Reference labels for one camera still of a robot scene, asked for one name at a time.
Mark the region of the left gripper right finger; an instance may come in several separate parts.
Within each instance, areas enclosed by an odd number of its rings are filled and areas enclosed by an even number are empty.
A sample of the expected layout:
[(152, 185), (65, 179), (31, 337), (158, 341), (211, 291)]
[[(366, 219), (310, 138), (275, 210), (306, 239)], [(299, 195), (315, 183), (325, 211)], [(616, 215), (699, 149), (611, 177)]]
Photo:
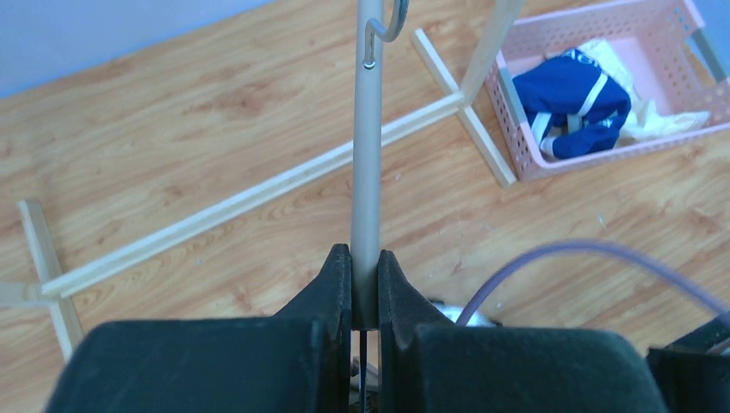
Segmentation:
[(649, 366), (604, 330), (464, 327), (378, 263), (383, 412), (663, 412)]

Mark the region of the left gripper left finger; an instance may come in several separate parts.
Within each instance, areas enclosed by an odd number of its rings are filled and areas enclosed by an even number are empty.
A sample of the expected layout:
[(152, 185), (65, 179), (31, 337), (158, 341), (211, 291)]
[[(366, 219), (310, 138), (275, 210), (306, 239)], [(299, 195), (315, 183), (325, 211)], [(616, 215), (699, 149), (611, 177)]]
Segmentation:
[(96, 326), (59, 376), (49, 412), (345, 412), (349, 248), (270, 317)]

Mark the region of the blue underwear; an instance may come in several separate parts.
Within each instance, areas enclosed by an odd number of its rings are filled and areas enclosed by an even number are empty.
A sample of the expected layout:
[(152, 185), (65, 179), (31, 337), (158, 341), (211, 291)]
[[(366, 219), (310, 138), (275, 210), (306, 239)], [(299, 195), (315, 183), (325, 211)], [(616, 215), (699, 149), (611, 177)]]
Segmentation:
[(540, 151), (552, 160), (614, 149), (632, 109), (625, 88), (578, 48), (512, 82)]

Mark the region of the cream underwear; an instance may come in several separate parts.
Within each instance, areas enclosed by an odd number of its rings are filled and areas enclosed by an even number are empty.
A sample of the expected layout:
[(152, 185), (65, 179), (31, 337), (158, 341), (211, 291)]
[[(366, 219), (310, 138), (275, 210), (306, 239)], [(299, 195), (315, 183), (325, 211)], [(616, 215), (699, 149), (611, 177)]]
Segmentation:
[(682, 112), (664, 116), (659, 113), (656, 101), (647, 100), (637, 94), (634, 87), (634, 76), (605, 39), (589, 40), (577, 47), (583, 53), (581, 62), (591, 61), (601, 68), (603, 74), (591, 88), (583, 106), (578, 112), (586, 116), (589, 109), (596, 104), (598, 94), (605, 90), (608, 79), (612, 78), (628, 93), (631, 110), (620, 131), (618, 147), (633, 143), (661, 138), (676, 133), (685, 133), (702, 128), (710, 117), (710, 112)]

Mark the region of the beige hanger with black underwear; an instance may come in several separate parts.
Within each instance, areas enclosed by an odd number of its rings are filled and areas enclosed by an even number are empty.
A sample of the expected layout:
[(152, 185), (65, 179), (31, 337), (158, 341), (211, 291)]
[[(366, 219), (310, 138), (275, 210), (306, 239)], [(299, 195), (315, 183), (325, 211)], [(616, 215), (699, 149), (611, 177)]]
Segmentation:
[(377, 327), (377, 266), (380, 256), (380, 161), (382, 49), (398, 38), (409, 3), (394, 1), (389, 23), (382, 1), (357, 3), (353, 174), (350, 226), (353, 328), (359, 332), (358, 402), (368, 411), (368, 332)]

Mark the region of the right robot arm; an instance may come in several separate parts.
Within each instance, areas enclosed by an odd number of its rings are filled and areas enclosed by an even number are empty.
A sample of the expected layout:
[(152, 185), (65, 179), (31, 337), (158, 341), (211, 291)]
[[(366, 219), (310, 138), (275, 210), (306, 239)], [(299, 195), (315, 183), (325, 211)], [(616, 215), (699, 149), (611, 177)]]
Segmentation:
[(729, 314), (663, 348), (646, 361), (670, 412), (729, 413)]

